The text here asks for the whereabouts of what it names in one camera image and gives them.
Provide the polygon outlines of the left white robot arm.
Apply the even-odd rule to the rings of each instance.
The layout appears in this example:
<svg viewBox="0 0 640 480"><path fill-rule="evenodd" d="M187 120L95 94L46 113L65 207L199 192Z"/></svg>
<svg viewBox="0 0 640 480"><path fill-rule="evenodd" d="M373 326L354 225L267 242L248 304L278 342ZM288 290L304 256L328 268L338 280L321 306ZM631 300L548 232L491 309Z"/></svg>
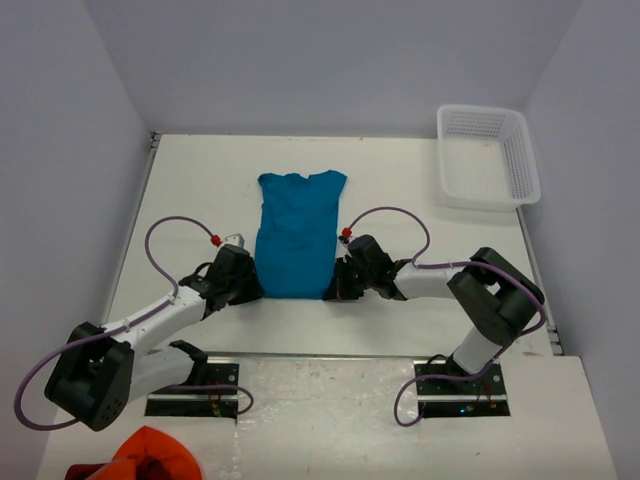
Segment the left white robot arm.
<svg viewBox="0 0 640 480"><path fill-rule="evenodd" d="M139 397L162 389L195 393L211 386L207 354L174 334L262 295L251 255L225 244L213 261L183 278L176 292L135 319L77 326L49 377L45 397L101 431Z"/></svg>

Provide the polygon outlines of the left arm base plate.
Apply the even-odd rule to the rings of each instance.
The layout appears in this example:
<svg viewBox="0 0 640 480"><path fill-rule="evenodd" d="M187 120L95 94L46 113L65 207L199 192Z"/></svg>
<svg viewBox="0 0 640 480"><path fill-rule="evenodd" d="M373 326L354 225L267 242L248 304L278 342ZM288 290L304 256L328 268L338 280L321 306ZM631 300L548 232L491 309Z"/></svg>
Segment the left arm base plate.
<svg viewBox="0 0 640 480"><path fill-rule="evenodd" d="M196 386L238 385L240 365L228 359L207 363L204 377ZM237 419L238 393L235 389L189 390L164 388L146 398L144 415L158 418Z"/></svg>

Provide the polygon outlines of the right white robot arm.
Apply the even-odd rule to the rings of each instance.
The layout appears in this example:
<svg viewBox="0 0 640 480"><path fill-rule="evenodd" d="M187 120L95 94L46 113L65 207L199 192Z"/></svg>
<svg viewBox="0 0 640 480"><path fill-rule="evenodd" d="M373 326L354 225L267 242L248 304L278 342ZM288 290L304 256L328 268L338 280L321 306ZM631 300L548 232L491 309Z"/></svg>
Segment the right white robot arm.
<svg viewBox="0 0 640 480"><path fill-rule="evenodd" d="M469 259L418 265L392 259L374 237L363 235L347 244L336 260L323 294L325 301L356 301L367 290L394 301L419 298L454 299L473 328L446 360L441 377L456 392L477 386L482 373L517 339L531 333L540 316L545 323L545 297L522 272L496 250L482 247Z"/></svg>

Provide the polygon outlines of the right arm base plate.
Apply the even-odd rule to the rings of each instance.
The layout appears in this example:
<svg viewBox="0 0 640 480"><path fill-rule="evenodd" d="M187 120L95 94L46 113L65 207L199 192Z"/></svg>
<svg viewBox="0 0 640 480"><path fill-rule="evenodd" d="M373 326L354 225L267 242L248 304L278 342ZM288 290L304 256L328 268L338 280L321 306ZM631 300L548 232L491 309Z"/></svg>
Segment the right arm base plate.
<svg viewBox="0 0 640 480"><path fill-rule="evenodd" d="M499 364L494 364L479 380L420 380L416 383L416 393L418 411L424 419L508 417L511 414Z"/></svg>

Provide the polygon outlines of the blue t shirt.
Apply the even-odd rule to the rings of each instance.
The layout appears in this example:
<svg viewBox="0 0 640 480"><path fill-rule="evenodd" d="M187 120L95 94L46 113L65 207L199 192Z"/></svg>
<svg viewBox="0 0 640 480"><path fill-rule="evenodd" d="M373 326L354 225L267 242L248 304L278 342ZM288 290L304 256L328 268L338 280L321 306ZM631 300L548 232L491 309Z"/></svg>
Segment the blue t shirt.
<svg viewBox="0 0 640 480"><path fill-rule="evenodd" d="M346 181L335 170L258 177L263 201L255 264L267 298L323 297L333 275Z"/></svg>

